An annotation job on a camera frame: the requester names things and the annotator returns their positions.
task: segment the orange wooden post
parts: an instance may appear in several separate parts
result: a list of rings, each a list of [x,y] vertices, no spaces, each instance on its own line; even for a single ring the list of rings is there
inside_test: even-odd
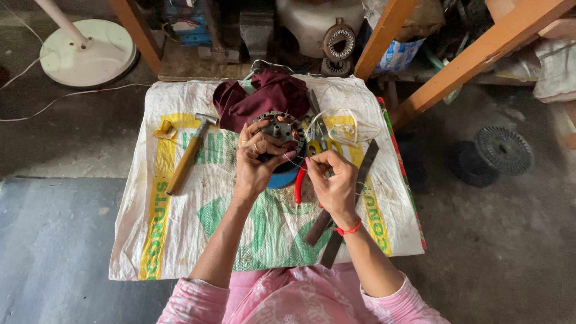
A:
[[[154,36],[148,28],[144,17],[134,0],[109,0],[110,6],[118,16],[122,26],[126,28],[132,41],[142,53],[148,66],[158,75],[162,52],[154,40]]]
[[[428,80],[399,109],[389,112],[399,129],[526,39],[556,20],[576,0],[523,0]]]
[[[382,58],[408,15],[414,9],[417,0],[390,0],[372,31],[366,47],[354,69],[357,78],[368,80],[370,74]]]

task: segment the pink printed top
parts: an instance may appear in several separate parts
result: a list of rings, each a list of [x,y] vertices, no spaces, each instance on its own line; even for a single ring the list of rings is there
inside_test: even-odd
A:
[[[230,289],[182,278],[158,323],[448,323],[410,280],[368,296],[351,263],[233,273]]]

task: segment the metal hammer head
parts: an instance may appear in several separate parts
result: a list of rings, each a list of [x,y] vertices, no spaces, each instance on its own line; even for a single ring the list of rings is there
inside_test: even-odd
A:
[[[198,112],[194,114],[194,118],[196,118],[197,120],[202,120],[202,121],[205,120],[206,122],[212,123],[216,126],[218,126],[218,124],[220,122],[220,119],[217,117],[213,117],[213,116],[205,115],[205,114],[200,114]]]

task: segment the red pliers handle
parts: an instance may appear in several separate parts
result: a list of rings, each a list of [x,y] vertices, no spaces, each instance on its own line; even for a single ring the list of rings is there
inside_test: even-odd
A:
[[[302,187],[302,180],[304,179],[304,175],[306,174],[306,170],[308,169],[306,163],[302,163],[301,167],[302,168],[300,169],[300,171],[298,171],[298,175],[296,176],[296,186],[294,187],[295,188],[294,201],[296,201],[297,204],[300,204],[302,202],[302,195],[300,194],[300,188]]]

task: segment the maroon cloth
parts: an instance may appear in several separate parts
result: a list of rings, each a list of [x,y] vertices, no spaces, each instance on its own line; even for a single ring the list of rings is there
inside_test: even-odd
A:
[[[302,119],[310,109],[306,82],[288,74],[265,70],[252,76],[256,91],[249,95],[236,80],[222,82],[212,101],[220,114],[220,128],[239,133],[244,123],[269,111],[286,112]]]

